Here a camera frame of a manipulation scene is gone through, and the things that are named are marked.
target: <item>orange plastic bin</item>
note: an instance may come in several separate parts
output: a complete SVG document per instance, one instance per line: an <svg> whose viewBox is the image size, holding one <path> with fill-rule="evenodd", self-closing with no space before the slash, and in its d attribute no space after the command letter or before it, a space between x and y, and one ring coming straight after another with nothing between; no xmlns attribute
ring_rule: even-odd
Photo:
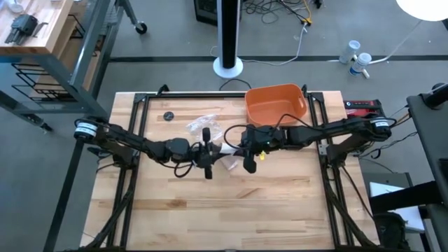
<svg viewBox="0 0 448 252"><path fill-rule="evenodd" d="M301 89L296 84L283 84L253 88L246 93L248 123L255 126L275 126L280 117L290 114L301 118L307 112L307 105ZM296 119L285 116L280 125L291 125Z"/></svg>

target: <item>red device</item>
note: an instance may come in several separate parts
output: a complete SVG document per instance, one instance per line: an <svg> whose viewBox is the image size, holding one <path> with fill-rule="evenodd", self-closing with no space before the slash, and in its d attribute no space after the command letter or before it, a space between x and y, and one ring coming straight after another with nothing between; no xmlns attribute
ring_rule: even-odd
<svg viewBox="0 0 448 252"><path fill-rule="evenodd" d="M378 99L372 101L344 101L344 106L348 118L365 116L369 113L384 116L383 107Z"/></svg>

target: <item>gray floor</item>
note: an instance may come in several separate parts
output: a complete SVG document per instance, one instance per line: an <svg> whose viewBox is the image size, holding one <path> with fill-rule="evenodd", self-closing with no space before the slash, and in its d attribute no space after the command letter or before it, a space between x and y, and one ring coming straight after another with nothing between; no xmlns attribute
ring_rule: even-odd
<svg viewBox="0 0 448 252"><path fill-rule="evenodd" d="M138 36L124 17L113 56L205 56L216 45L216 28L195 21L193 2L133 0L149 35ZM314 10L314 24L303 38L301 55L338 55L350 39L362 50L387 54L417 20L403 13L394 0L326 1ZM348 13L350 8L356 12ZM294 55L300 26L280 12L280 20L263 24L259 15L244 14L240 29L240 55ZM398 52L399 55L447 54L448 31L440 22L424 22ZM330 62L294 62L285 66L244 65L241 79L253 87L279 83L308 84L312 90L341 90L346 99L380 99L386 114L405 105L405 98L428 91L446 81L447 62L389 62L369 67L370 80L350 76L348 66ZM8 85L18 80L8 65L0 65L1 89L18 97ZM210 63L110 64L99 103L110 111L115 92L155 91L168 84L172 90L217 90L223 80ZM233 83L226 90L244 90ZM45 115L52 134L42 132L0 110L0 250L39 251L50 226L65 172L74 147L73 121L81 115ZM394 130L389 141L414 131L412 122ZM397 172L409 172L415 184L432 180L417 137L384 151L379 162ZM367 172L385 172L361 162ZM62 227L59 249L76 248L81 238L95 179L95 158L82 157Z"/></svg>

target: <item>butcher block tabletop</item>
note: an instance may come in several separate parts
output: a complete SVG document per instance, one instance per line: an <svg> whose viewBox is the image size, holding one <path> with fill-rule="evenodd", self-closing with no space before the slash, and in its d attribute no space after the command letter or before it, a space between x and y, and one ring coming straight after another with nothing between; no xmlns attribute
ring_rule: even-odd
<svg viewBox="0 0 448 252"><path fill-rule="evenodd" d="M0 56L14 54L46 54L52 53L62 26L67 19L74 0L17 0L22 4L23 13L11 12L6 3L0 9ZM11 32L11 24L20 14L33 15L38 23L47 22L37 38L28 37L22 45L6 44L5 40Z"/></svg>
<svg viewBox="0 0 448 252"><path fill-rule="evenodd" d="M116 94L110 123L128 127L134 94ZM341 93L323 94L329 121L345 118ZM139 108L137 118L141 117L141 110ZM163 119L167 111L174 113L170 122ZM216 122L222 130L245 124L244 98L150 100L144 136L153 141L181 137L193 143L197 140L186 125L210 114L217 115ZM311 124L309 114L302 119ZM136 133L139 124L137 119ZM238 144L243 130L230 131L228 140ZM345 138L340 136L334 141L338 143ZM221 137L214 142L222 141ZM213 179L206 180L201 169L193 169L185 178L176 178L173 169L142 155L126 249L333 249L316 145L300 151L274 151L266 155L264 161L259 158L255 161L258 167L254 174L247 173L242 160L230 171L217 161L212 168ZM105 159L100 165L110 162ZM358 160L348 157L346 169L368 205ZM111 215L118 174L116 167L98 172L81 246L92 241ZM367 237L378 244L375 224L344 173L341 173L341 180L351 217ZM337 219L344 244L339 214ZM122 226L123 215L118 221L117 245Z"/></svg>

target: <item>clear plastic wrapper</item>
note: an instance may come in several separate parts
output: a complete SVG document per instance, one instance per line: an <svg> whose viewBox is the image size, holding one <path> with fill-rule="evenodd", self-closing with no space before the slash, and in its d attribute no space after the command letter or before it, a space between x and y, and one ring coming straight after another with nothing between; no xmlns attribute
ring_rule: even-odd
<svg viewBox="0 0 448 252"><path fill-rule="evenodd" d="M223 130L219 123L215 121L218 115L204 115L192 121L186 127L187 130L196 137L197 141L202 141L202 129L208 127L210 129L210 137L212 141L218 140L223 135Z"/></svg>
<svg viewBox="0 0 448 252"><path fill-rule="evenodd" d="M212 141L218 140L223 136L223 129L216 122L218 115L204 115L200 118L189 123L186 128L193 136L195 136L196 141L202 141L202 129L208 127L210 129L210 139ZM219 161L224 165L224 167L230 171L238 165L238 157L225 156L219 159Z"/></svg>

